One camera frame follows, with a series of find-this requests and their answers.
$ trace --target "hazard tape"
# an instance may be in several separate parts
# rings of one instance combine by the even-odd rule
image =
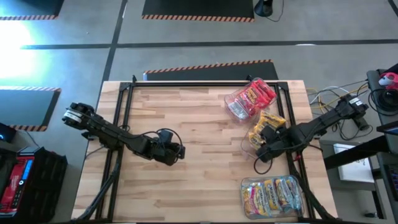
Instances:
[[[230,17],[230,16],[143,15],[142,19],[185,20],[185,21],[216,21],[216,22],[254,22],[254,18],[250,18],[250,17]]]
[[[52,20],[55,15],[33,15],[33,16],[0,16],[0,21],[26,21],[26,20]]]
[[[0,90],[61,91],[61,88],[32,86],[0,86]]]
[[[183,70],[216,68],[216,67],[235,66],[235,65],[249,65],[249,64],[254,64],[254,63],[269,63],[269,62],[273,62],[273,61],[271,59],[269,59],[269,60],[253,60],[253,61],[248,61],[248,62],[218,63],[218,64],[213,64],[213,65],[198,65],[198,66],[189,66],[189,67],[180,67],[180,68],[165,68],[165,69],[158,69],[158,70],[147,70],[147,71],[145,71],[145,74],[160,73],[160,72],[176,72],[176,71],[183,71]]]
[[[45,131],[47,130],[47,126],[35,126],[35,125],[9,125],[10,128],[14,128],[15,130],[22,131]]]

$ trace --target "wooden table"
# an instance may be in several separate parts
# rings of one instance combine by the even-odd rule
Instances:
[[[304,82],[287,82],[296,122],[310,121],[312,114]],[[97,113],[108,121],[113,120],[119,84],[105,82],[101,91]],[[253,159],[245,159],[242,155],[241,142],[249,126],[234,124],[224,108],[224,96],[236,90],[237,87],[134,89],[129,116],[130,132],[138,134],[171,128],[181,136],[186,155],[184,160],[169,167],[133,156],[131,151],[125,149],[114,211],[115,222],[255,222],[246,218],[239,194],[243,178],[260,176],[253,170]],[[277,113],[276,103],[271,110]],[[178,139],[174,137],[173,141],[178,142]],[[242,145],[245,149],[249,148],[246,140]],[[89,143],[88,153],[98,147],[98,142]],[[337,217],[321,152],[309,147],[304,150],[303,157],[311,190],[328,212]],[[105,158],[106,150],[103,150],[85,161],[72,215],[74,218],[83,213],[98,193]],[[259,162],[257,168],[266,170],[268,164]],[[272,169],[263,176],[288,174],[283,154],[274,159]],[[107,211],[107,200],[104,208]]]

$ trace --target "gray floor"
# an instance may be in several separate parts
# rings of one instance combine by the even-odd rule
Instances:
[[[65,0],[55,21],[0,21],[0,30],[4,30],[0,35],[0,84],[62,88],[49,129],[32,133],[40,145],[66,154],[70,163],[54,222],[70,218],[87,146],[80,133],[60,119],[71,102],[96,106],[109,49],[17,48],[27,44],[110,44],[121,3]],[[128,1],[119,43],[398,39],[398,17],[387,0],[285,0],[279,23],[257,17],[253,24],[144,21],[143,3]],[[279,12],[280,1],[275,1],[275,16]],[[390,67],[397,62],[396,52],[398,44],[117,49],[109,79],[130,80],[134,74],[142,80],[144,70],[270,58],[281,80],[301,79],[307,87],[322,89],[364,80],[368,70]],[[333,96],[324,99],[332,100]],[[379,125],[373,111],[369,110],[366,119],[373,126]],[[348,135],[354,132],[352,124],[345,129]],[[377,135],[373,132],[356,141]],[[322,139],[340,137],[329,132]],[[344,220],[363,222],[362,214],[374,211],[369,192],[333,190],[333,196]],[[393,223],[391,214],[388,218],[365,222]]]

